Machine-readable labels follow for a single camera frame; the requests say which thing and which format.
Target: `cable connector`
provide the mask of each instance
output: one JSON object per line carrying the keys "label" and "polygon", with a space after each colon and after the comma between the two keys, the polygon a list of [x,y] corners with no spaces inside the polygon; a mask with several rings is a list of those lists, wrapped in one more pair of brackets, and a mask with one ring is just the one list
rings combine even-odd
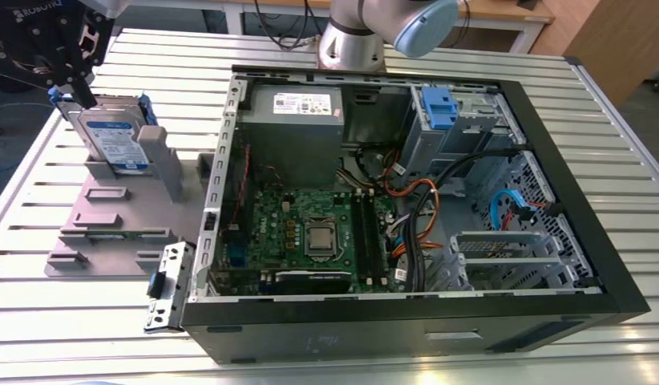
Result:
{"label": "cable connector", "polygon": [[517,216],[520,221],[529,221],[533,217],[533,213],[536,209],[532,209],[531,206],[520,207],[515,202],[511,203],[511,213]]}
{"label": "cable connector", "polygon": [[560,202],[548,202],[543,206],[543,212],[549,217],[556,217],[564,212],[564,205]]}

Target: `blue hard drive label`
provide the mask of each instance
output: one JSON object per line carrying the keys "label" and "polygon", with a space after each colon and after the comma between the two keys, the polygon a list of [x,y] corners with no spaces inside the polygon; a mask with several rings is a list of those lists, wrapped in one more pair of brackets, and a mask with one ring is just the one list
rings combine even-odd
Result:
{"label": "blue hard drive label", "polygon": [[105,160],[121,170],[140,171],[148,168],[148,158],[141,146],[132,138],[134,130],[128,122],[86,122],[94,142]]}
{"label": "blue hard drive label", "polygon": [[122,130],[130,130],[132,125],[125,122],[86,122],[89,128],[116,128]]}

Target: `black cable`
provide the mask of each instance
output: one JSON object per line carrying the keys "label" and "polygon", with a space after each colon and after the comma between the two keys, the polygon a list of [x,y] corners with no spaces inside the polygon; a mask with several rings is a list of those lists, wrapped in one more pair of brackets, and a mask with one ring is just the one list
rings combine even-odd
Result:
{"label": "black cable", "polygon": [[355,151],[355,164],[359,167],[360,173],[363,174],[364,178],[375,186],[375,189],[377,191],[381,191],[384,188],[380,186],[377,179],[368,173],[368,169],[363,164],[363,148],[359,148]]}
{"label": "black cable", "polygon": [[296,24],[299,23],[299,20],[300,20],[300,16],[296,16],[296,19],[295,19],[295,22],[291,23],[291,26],[289,28],[287,28],[287,30],[284,30],[284,32],[281,34],[279,34],[279,37],[283,39],[287,34],[291,32],[291,30],[295,28]]}
{"label": "black cable", "polygon": [[469,29],[469,3],[467,2],[467,0],[463,0],[463,2],[465,4],[465,19],[463,21],[460,30],[457,31],[456,40],[444,48],[453,48],[467,36],[467,30]]}
{"label": "black cable", "polygon": [[[493,149],[493,150],[484,150],[481,152],[475,152],[473,154],[468,154],[460,158],[457,158],[453,163],[448,165],[448,167],[444,169],[444,171],[439,174],[439,176],[435,179],[435,186],[439,189],[440,186],[444,185],[445,181],[448,178],[451,178],[457,170],[465,166],[469,162],[473,162],[475,160],[488,157],[488,156],[515,156],[520,153],[520,150],[516,148],[503,148],[503,149]],[[429,199],[431,194],[423,194],[423,196],[417,199],[417,203],[415,205],[415,209],[412,213],[416,213],[416,215],[411,215],[408,220],[405,221],[405,224],[403,226],[403,233],[408,235],[409,242],[405,243],[405,253],[408,256],[412,254],[413,259],[417,262],[417,269],[423,269],[421,271],[421,277],[424,276],[424,256],[423,256],[423,250],[419,246],[417,242],[417,213],[423,210],[424,204],[427,203],[427,200]],[[413,287],[413,291],[424,291],[424,279],[421,282],[417,282],[419,286]]]}
{"label": "black cable", "polygon": [[311,4],[308,4],[308,0],[304,0],[304,6],[305,6],[305,9],[311,12],[311,18],[312,18],[313,24],[316,25],[317,34],[321,34],[320,24],[317,24],[316,14],[312,11]]}
{"label": "black cable", "polygon": [[257,16],[257,19],[260,20],[261,22],[261,28],[263,28],[263,32],[265,33],[265,36],[268,39],[272,40],[272,42],[277,45],[277,47],[284,50],[284,51],[291,51],[293,50],[295,48],[299,48],[301,47],[303,44],[299,44],[300,42],[300,39],[303,37],[303,34],[305,33],[305,25],[308,23],[308,10],[309,10],[309,7],[305,7],[305,12],[304,12],[304,24],[300,28],[300,32],[299,32],[299,35],[296,36],[296,40],[295,42],[292,43],[291,46],[287,46],[283,44],[281,42],[281,39],[284,37],[281,37],[279,40],[276,40],[276,38],[271,35],[269,33],[269,30],[267,30],[267,25],[265,23],[263,22],[263,16],[261,16],[261,8],[260,8],[260,5],[257,4],[257,0],[253,0],[253,5],[256,6],[256,16]]}
{"label": "black cable", "polygon": [[[407,245],[409,242],[409,236],[408,236],[408,231],[405,229],[405,226],[401,227],[401,237],[403,237],[403,243]],[[417,269],[415,267],[415,256],[411,253],[405,254],[405,258],[408,261],[408,267],[407,267],[407,273],[405,273],[405,291],[407,292],[413,292],[415,287],[419,284],[417,282]]]}

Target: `motherboard chip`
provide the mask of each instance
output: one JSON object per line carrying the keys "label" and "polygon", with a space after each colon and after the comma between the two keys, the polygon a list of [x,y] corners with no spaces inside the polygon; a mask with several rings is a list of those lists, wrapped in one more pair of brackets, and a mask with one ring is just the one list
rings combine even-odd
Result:
{"label": "motherboard chip", "polygon": [[331,250],[333,234],[332,229],[315,228],[308,229],[308,246],[311,250]]}

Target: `metal table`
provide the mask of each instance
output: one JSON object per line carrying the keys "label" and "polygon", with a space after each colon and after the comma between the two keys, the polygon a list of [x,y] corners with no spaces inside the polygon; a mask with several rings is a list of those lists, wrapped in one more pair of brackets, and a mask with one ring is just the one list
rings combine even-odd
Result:
{"label": "metal table", "polygon": [[[307,50],[280,52],[257,37],[125,30],[94,92],[146,90],[168,145],[193,158],[217,141],[229,66],[313,67]],[[523,83],[652,312],[524,354],[218,367],[185,334],[142,334],[145,281],[42,273],[88,175],[81,140],[53,113],[0,198],[0,382],[659,383],[659,166],[587,73],[561,58],[452,50],[405,59],[387,49],[387,66]]]}

